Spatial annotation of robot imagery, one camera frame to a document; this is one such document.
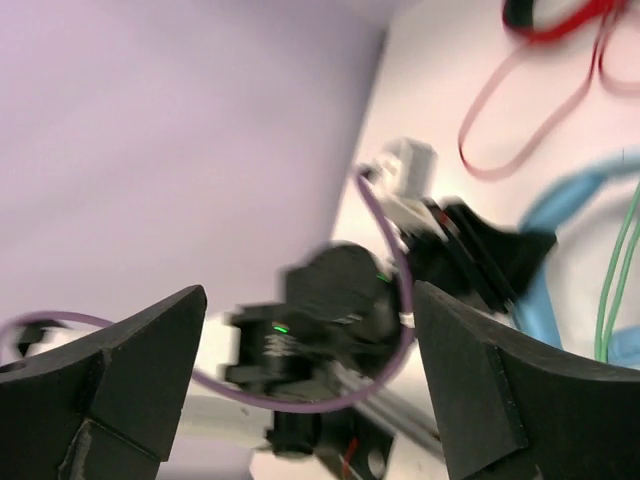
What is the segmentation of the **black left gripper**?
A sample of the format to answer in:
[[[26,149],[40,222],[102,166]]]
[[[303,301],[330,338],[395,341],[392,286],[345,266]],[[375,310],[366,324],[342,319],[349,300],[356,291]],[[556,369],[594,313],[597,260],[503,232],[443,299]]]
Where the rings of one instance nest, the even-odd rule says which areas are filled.
[[[485,313],[508,312],[556,245],[553,232],[500,229],[462,201],[423,204],[435,225],[401,233],[413,279]]]

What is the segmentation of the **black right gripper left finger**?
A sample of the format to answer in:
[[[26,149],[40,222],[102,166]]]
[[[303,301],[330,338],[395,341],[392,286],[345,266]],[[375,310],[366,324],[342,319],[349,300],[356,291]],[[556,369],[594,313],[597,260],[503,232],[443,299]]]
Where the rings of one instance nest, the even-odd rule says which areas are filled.
[[[168,460],[207,306],[187,287],[1,369],[1,476],[146,480]]]

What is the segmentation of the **red black headphones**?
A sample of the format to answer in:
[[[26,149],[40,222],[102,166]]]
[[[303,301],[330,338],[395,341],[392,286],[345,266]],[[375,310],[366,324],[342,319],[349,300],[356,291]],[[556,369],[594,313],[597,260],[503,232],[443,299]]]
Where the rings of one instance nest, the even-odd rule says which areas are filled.
[[[627,1],[590,0],[576,5],[548,19],[538,15],[538,1],[507,0],[502,4],[502,24],[515,36],[533,43],[553,43],[575,33],[585,25],[607,18]]]

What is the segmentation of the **aluminium front rail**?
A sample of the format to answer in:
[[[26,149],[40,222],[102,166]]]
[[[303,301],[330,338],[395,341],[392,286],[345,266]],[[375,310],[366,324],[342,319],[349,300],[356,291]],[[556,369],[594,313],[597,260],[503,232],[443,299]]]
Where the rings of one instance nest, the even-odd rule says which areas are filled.
[[[424,450],[434,455],[443,455],[435,419],[386,388],[358,401],[356,408]]]

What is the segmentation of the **light blue headphones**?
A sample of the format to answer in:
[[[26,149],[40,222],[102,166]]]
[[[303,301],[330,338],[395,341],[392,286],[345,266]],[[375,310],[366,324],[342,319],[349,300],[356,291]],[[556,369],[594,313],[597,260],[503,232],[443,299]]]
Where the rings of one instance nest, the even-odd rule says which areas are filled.
[[[603,162],[564,176],[538,196],[519,223],[521,232],[556,232],[609,181],[639,174],[639,150],[624,150]],[[594,335],[594,358],[615,366],[639,365],[639,328],[615,331],[633,257],[639,244],[639,192],[620,227],[601,289]],[[546,283],[540,269],[527,291],[515,303],[513,326],[521,332],[560,348],[562,341]]]

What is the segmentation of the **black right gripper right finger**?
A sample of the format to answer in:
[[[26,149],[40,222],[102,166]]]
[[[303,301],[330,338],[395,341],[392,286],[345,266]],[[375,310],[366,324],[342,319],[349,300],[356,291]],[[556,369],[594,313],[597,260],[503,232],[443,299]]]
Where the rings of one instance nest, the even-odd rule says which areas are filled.
[[[541,343],[429,283],[413,296],[450,478],[638,478],[638,371]]]

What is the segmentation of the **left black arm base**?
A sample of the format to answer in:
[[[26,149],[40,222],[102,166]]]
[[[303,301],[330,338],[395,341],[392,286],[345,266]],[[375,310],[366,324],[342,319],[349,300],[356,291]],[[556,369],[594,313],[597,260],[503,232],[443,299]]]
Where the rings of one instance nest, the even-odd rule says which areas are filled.
[[[276,412],[265,432],[279,458],[317,459],[335,479],[385,477],[394,433],[354,407],[328,413]]]

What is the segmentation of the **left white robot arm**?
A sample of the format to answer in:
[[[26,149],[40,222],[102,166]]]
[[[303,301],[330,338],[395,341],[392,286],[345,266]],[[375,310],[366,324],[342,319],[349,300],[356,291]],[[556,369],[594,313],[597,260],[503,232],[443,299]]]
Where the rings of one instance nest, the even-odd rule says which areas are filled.
[[[467,205],[435,208],[443,238],[409,236],[407,274],[378,277],[370,253],[354,244],[322,250],[284,277],[281,303],[250,305],[231,318],[239,356],[225,368],[232,395],[268,410],[320,416],[360,402],[366,390],[338,397],[331,368],[340,363],[385,384],[414,340],[429,351],[440,333],[412,334],[400,303],[414,286],[434,286],[462,299],[477,293],[503,312],[529,287],[556,242],[553,231],[504,231]],[[97,425],[126,448],[156,461],[168,458],[204,324],[207,297],[185,288],[41,359],[1,370],[1,429],[11,438],[3,457],[47,451],[60,460],[84,424]]]

